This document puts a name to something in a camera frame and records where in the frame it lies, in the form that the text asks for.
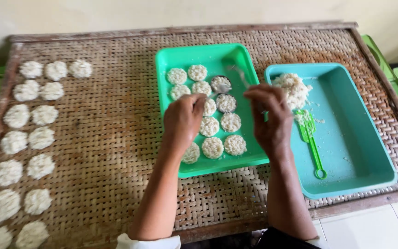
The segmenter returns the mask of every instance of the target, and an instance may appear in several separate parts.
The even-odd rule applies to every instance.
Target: plastic spatula
[[[325,179],[327,177],[327,174],[322,167],[322,161],[320,160],[319,151],[317,150],[316,142],[314,141],[313,137],[313,134],[316,132],[316,125],[314,123],[313,116],[311,115],[311,113],[308,113],[307,118],[305,118],[305,112],[302,110],[297,110],[296,114],[304,116],[304,125],[299,124],[299,129],[302,134],[302,139],[310,144],[314,162],[316,163],[316,170],[314,171],[314,174],[318,179]]]

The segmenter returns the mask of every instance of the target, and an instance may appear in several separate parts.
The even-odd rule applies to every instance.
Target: woven bamboo tray
[[[59,110],[49,127],[56,141],[44,150],[14,156],[0,152],[0,162],[24,164],[39,153],[56,162],[40,180],[23,176],[9,188],[25,193],[50,189],[52,206],[38,216],[21,209],[1,225],[17,235],[26,223],[42,220],[50,238],[44,248],[114,248],[144,194],[160,145],[162,125],[154,55],[165,47],[239,42],[252,57],[259,79],[270,64],[338,62],[351,77],[370,111],[398,171],[398,99],[362,42],[356,23],[234,25],[86,34],[13,36],[0,94],[0,139],[10,129],[2,116],[17,104],[11,95],[23,78],[19,64],[84,59],[93,66],[88,79],[60,82],[63,98],[49,102]],[[38,79],[40,84],[47,80]],[[30,108],[47,104],[27,102]],[[31,132],[29,122],[22,130]],[[179,180],[175,234],[183,243],[265,228],[268,165]],[[398,201],[398,183],[385,189],[319,200],[306,199],[313,218]]]

